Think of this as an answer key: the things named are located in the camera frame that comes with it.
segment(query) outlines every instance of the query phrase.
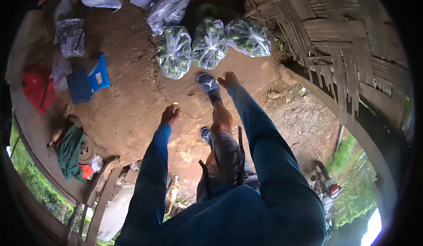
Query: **red cloth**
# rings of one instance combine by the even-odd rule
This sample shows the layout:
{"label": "red cloth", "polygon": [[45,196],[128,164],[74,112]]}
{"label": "red cloth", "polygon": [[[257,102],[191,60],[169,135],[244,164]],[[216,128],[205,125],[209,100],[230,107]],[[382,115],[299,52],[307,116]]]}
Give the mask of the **red cloth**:
{"label": "red cloth", "polygon": [[56,100],[53,79],[41,63],[31,65],[22,74],[24,94],[42,115]]}

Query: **metal pole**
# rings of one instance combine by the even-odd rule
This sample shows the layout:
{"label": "metal pole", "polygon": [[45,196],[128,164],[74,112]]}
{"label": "metal pole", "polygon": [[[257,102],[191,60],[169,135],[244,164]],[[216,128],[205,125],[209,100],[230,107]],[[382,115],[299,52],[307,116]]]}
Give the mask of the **metal pole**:
{"label": "metal pole", "polygon": [[339,127],[338,142],[336,143],[335,153],[333,154],[333,157],[336,157],[336,154],[338,154],[339,146],[341,145],[341,141],[342,141],[344,128],[345,128],[344,125],[341,125],[341,127]]}

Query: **black strap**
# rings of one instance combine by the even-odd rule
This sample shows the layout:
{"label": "black strap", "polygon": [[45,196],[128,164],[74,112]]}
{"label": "black strap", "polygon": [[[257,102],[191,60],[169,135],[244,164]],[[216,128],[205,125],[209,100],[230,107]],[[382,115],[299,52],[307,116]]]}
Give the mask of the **black strap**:
{"label": "black strap", "polygon": [[204,186],[206,187],[207,199],[210,201],[213,198],[213,196],[212,196],[212,190],[210,188],[209,170],[207,169],[207,166],[204,165],[202,160],[199,160],[198,163],[203,168]]}
{"label": "black strap", "polygon": [[240,186],[244,182],[244,165],[245,165],[245,151],[244,146],[242,145],[242,129],[241,126],[238,126],[238,143],[239,149],[241,150],[241,157],[239,159],[239,168],[238,168],[238,179],[236,180],[236,186]]}

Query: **dirt ground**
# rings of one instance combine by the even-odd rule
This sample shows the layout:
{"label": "dirt ground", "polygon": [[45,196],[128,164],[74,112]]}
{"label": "dirt ground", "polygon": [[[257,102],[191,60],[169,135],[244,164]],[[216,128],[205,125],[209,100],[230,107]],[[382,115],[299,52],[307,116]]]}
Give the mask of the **dirt ground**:
{"label": "dirt ground", "polygon": [[[114,14],[102,8],[87,12],[86,56],[104,52],[110,87],[97,91],[94,102],[72,106],[72,111],[97,145],[99,155],[119,155],[130,164],[143,158],[164,109],[179,102],[180,121],[168,144],[169,173],[178,175],[180,194],[195,201],[202,172],[198,160],[205,160],[210,152],[200,129],[211,126],[212,105],[196,83],[198,73],[205,70],[192,65],[180,80],[165,78],[154,57],[156,40],[151,37],[146,17],[147,13],[129,0]],[[229,48],[225,59],[208,72],[218,77],[234,71],[273,120],[301,168],[307,170],[312,160],[325,161],[331,156],[339,123],[313,95],[304,97],[299,85],[288,87],[280,79],[279,59],[275,50],[271,57],[250,58]],[[268,98],[269,89],[280,91],[281,96]],[[234,117],[237,138],[235,128],[241,125],[240,118],[226,91],[221,93]],[[69,92],[62,93],[59,101],[71,104]],[[251,161],[246,137],[243,138]]]}

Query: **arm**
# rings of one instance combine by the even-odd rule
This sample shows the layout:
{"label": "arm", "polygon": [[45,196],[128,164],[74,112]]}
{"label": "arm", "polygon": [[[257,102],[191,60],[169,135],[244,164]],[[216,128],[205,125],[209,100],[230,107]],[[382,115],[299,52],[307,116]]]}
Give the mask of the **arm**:
{"label": "arm", "polygon": [[290,222],[291,227],[297,223],[297,230],[314,230],[326,236],[321,201],[309,187],[288,144],[236,77],[225,76],[226,80],[235,79],[227,82],[220,78],[219,83],[227,88],[244,125],[263,201],[276,218]]}
{"label": "arm", "polygon": [[145,152],[135,184],[134,196],[119,238],[133,237],[134,234],[148,231],[163,222],[167,181],[167,143],[172,131],[170,125],[178,116],[177,106],[170,106],[163,113],[161,124]]}

